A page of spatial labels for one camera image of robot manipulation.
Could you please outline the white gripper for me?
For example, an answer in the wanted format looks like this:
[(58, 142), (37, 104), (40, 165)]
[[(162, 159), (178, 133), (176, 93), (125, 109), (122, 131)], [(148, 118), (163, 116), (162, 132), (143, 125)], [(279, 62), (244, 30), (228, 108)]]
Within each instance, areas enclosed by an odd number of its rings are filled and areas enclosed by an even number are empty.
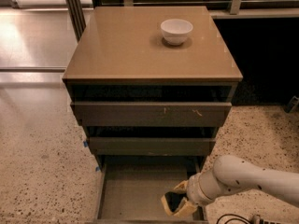
[(192, 215), (197, 206), (206, 206), (214, 202), (213, 199), (207, 196), (207, 185), (212, 184), (211, 175), (205, 173), (197, 173), (192, 175), (189, 180), (181, 181), (173, 188), (177, 194), (184, 194), (187, 192), (187, 197), (182, 199), (175, 199), (171, 203), (171, 211), (175, 217), (187, 217)]

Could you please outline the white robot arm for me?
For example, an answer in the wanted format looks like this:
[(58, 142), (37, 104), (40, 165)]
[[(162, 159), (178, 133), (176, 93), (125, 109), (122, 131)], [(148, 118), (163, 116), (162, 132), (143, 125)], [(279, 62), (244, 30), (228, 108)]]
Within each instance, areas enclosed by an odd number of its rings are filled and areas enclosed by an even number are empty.
[(218, 157), (212, 167), (192, 175), (164, 195), (170, 216), (186, 217), (222, 196), (257, 189), (299, 206), (299, 174), (266, 169), (232, 155)]

